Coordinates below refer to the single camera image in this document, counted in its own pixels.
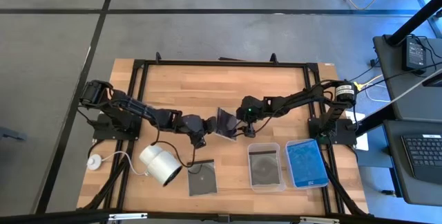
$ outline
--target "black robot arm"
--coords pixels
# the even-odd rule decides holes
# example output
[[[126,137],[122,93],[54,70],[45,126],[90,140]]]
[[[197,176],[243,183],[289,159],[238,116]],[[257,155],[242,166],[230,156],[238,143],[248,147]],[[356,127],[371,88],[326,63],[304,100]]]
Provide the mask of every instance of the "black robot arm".
[[[154,109],[99,80],[85,85],[80,104],[87,109],[102,111],[112,120],[114,128],[121,131],[134,128],[132,120],[135,115],[148,120],[160,131],[187,134],[196,149],[206,145],[204,136],[214,131],[216,125],[215,117],[203,120],[198,115],[183,116],[178,110]]]
[[[335,88],[335,99],[324,97],[326,89]],[[258,100],[252,96],[242,99],[241,107],[236,110],[236,117],[247,123],[242,127],[246,137],[255,137],[253,123],[264,118],[278,118],[288,114],[296,107],[311,102],[323,102],[330,106],[328,112],[321,116],[321,124],[318,134],[332,136],[334,134],[336,121],[345,109],[350,109],[356,104],[356,87],[348,81],[328,80],[325,84],[316,84],[311,89],[303,89],[299,93],[287,97],[264,97]]]

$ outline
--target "clear plastic container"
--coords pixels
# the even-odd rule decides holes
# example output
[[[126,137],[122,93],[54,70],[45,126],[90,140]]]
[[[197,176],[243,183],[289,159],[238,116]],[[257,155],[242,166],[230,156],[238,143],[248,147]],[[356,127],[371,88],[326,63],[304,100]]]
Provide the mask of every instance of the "clear plastic container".
[[[327,186],[329,180],[316,140],[289,141],[285,145],[287,171],[295,188]]]
[[[284,191],[279,144],[250,144],[247,151],[252,190],[257,193]]]

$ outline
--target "wooden table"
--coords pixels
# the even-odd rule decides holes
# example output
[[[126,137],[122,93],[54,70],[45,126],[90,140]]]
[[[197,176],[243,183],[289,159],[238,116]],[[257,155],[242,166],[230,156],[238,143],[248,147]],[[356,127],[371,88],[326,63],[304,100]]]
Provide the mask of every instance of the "wooden table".
[[[110,83],[126,91],[131,78],[133,60],[116,59]],[[336,79],[333,64],[319,64],[321,79]],[[135,85],[135,95],[140,80]],[[225,66],[149,66],[143,102],[155,108],[178,109],[183,114],[197,114],[202,118],[216,115],[218,107],[235,113],[241,99],[246,95],[256,98],[264,96],[290,95],[305,87],[302,69],[258,68]],[[308,138],[308,106],[293,109],[281,118],[272,119],[256,138],[238,137],[237,142],[206,136],[207,146],[196,151],[195,160],[215,160],[218,193],[206,196],[189,196],[187,173],[182,170],[166,187],[153,177],[128,177],[124,210],[144,212],[193,212],[230,214],[280,214],[323,215],[323,196],[319,188],[294,189],[287,176],[285,156],[282,154],[282,173],[287,189],[279,193],[257,194],[250,188],[247,147],[251,143],[277,142],[281,150],[287,141]],[[256,129],[264,121],[257,123]],[[140,139],[135,143],[133,164],[137,171],[145,166],[138,159],[140,152],[155,140],[157,131],[146,120],[142,122]],[[173,143],[183,161],[191,161],[193,146],[189,137],[161,132],[160,140]],[[167,145],[164,149],[173,151]],[[92,153],[106,157],[115,150],[115,141],[106,140]],[[341,184],[356,204],[367,212],[361,177],[354,154],[343,145],[334,145],[336,164]],[[89,203],[106,182],[111,170],[111,159],[96,170],[86,170],[78,207]],[[111,206],[116,206],[119,183],[115,185]],[[331,209],[336,211],[334,190],[329,184]]]

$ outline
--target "white plug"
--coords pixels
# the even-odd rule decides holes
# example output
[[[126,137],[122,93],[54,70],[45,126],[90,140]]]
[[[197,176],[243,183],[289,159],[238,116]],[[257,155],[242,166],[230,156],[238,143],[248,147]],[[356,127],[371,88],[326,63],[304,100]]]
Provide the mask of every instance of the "white plug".
[[[102,157],[98,154],[93,154],[88,159],[88,169],[90,170],[96,170],[102,165]]]

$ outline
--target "black desk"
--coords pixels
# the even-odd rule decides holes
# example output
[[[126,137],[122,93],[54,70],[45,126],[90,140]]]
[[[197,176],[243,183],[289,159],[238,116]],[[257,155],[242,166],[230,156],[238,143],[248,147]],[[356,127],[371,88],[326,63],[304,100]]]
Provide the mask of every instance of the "black desk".
[[[434,52],[442,56],[442,39],[428,39],[428,41],[434,48]],[[384,77],[403,73],[404,71],[401,68],[402,48],[389,46],[382,37],[373,38],[373,42]],[[424,39],[422,39],[422,43],[429,47]],[[432,63],[430,52],[427,51],[426,53],[427,64],[430,65]],[[440,62],[442,59],[434,57],[434,61]],[[423,75],[430,75],[433,72],[433,68],[427,68],[427,72]],[[410,73],[390,79],[385,84],[387,85],[390,99],[394,100],[422,80],[424,78]],[[378,127],[384,120],[442,122],[442,109],[439,99],[442,99],[442,88],[418,85],[397,101],[367,116],[361,121],[356,135],[359,136]]]
[[[402,48],[388,46],[382,37],[373,38],[373,42],[384,77],[403,73],[401,68]],[[434,48],[434,52],[442,55],[442,39],[429,39],[429,42]],[[440,62],[441,59],[434,57],[434,61]],[[427,64],[431,63],[430,52],[427,51]],[[424,75],[430,75],[433,72],[433,68],[428,68]],[[398,98],[422,80],[424,78],[407,74],[386,81],[390,98],[392,100]],[[442,133],[441,99],[442,88],[418,85],[403,97],[367,116],[361,121],[356,132],[356,135],[359,136],[383,124],[392,155],[393,166],[390,173],[396,195],[403,196],[408,203],[442,206],[442,185],[426,183],[413,178],[405,150],[400,141],[401,135]]]
[[[411,204],[442,206],[442,185],[413,177],[401,141],[401,136],[407,134],[442,133],[442,124],[395,120],[386,120],[383,124],[404,200]]]

